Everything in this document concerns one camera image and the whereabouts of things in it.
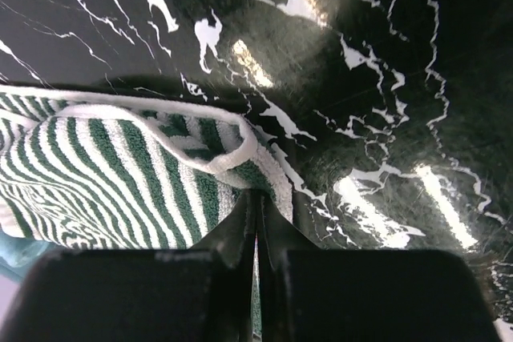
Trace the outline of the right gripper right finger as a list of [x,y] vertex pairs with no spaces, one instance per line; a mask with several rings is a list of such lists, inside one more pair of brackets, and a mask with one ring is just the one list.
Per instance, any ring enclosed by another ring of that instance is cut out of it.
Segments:
[[496,341],[471,270],[441,250],[322,249],[262,196],[265,341]]

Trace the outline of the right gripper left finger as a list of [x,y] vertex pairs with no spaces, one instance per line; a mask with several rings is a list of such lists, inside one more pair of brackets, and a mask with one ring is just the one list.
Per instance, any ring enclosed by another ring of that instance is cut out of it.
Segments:
[[4,341],[250,341],[255,191],[187,250],[56,249],[30,269]]

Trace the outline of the green white striped towel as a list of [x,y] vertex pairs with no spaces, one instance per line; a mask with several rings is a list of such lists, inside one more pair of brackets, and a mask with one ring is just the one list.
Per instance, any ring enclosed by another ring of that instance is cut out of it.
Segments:
[[241,115],[83,91],[1,89],[1,228],[69,248],[186,248],[266,192],[293,189]]

